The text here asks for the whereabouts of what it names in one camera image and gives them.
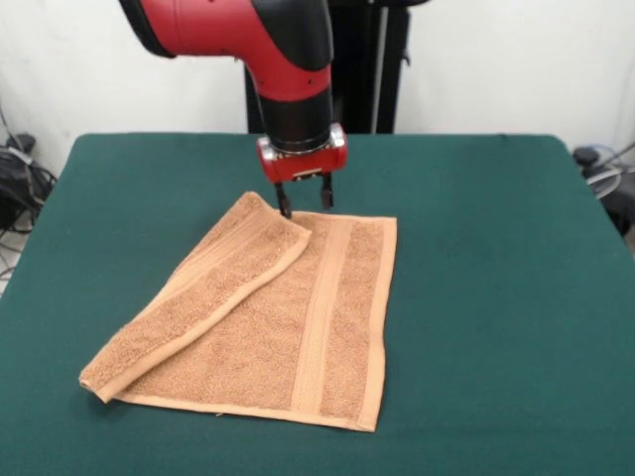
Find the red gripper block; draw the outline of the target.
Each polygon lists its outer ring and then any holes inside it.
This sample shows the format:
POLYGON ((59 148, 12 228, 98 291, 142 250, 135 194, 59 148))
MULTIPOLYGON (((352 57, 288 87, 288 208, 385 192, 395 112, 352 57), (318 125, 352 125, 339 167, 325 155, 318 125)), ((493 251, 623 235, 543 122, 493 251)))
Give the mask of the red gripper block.
POLYGON ((283 182, 322 175, 320 189, 321 206, 333 208, 332 174, 342 169, 347 160, 347 138, 338 123, 330 126, 326 143, 320 148, 301 154, 288 154, 276 150, 268 137, 257 140, 260 163, 267 179, 274 183, 280 213, 292 217, 292 206, 283 182))

